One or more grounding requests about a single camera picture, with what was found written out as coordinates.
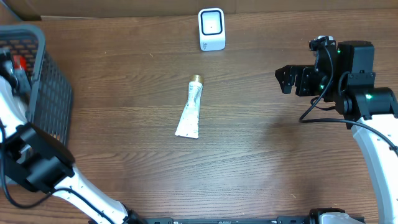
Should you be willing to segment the white tube gold cap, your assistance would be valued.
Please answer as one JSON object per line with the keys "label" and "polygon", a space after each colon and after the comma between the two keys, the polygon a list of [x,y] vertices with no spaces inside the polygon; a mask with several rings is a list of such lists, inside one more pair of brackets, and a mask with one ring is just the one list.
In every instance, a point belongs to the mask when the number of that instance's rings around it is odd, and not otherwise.
{"label": "white tube gold cap", "polygon": [[202,76],[191,76],[188,84],[188,98],[175,131],[176,136],[192,139],[199,138],[200,105],[203,83]]}

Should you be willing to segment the red spaghetti packet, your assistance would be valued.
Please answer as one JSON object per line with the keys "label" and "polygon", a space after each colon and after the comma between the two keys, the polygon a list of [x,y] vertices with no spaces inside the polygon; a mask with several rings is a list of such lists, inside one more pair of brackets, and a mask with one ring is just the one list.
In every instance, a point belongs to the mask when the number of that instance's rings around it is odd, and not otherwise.
{"label": "red spaghetti packet", "polygon": [[13,59],[14,75],[15,76],[25,75],[26,77],[28,77],[26,59],[21,55],[13,55],[12,59]]}

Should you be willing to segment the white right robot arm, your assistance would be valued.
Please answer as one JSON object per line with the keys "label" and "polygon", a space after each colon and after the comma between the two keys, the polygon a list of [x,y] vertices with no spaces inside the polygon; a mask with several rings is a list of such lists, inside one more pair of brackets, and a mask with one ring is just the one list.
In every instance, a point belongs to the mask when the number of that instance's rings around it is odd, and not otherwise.
{"label": "white right robot arm", "polygon": [[336,42],[320,36],[309,42],[313,65],[286,65],[275,71],[282,93],[293,87],[310,96],[310,109],[320,100],[332,102],[343,118],[308,119],[300,123],[344,123],[351,130],[366,162],[376,195],[380,223],[397,223],[397,98],[388,87],[374,86],[375,49],[371,42]]}

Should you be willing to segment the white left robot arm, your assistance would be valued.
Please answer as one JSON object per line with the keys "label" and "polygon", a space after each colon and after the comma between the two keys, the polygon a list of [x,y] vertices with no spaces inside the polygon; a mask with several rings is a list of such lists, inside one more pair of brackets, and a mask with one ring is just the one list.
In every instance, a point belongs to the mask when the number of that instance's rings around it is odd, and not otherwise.
{"label": "white left robot arm", "polygon": [[[137,213],[87,180],[60,141],[28,122],[14,96],[24,90],[13,56],[9,49],[1,49],[1,186],[7,200],[30,209],[54,195],[88,215],[92,223],[143,223]],[[45,195],[30,205],[17,203],[7,189],[7,178]]]}

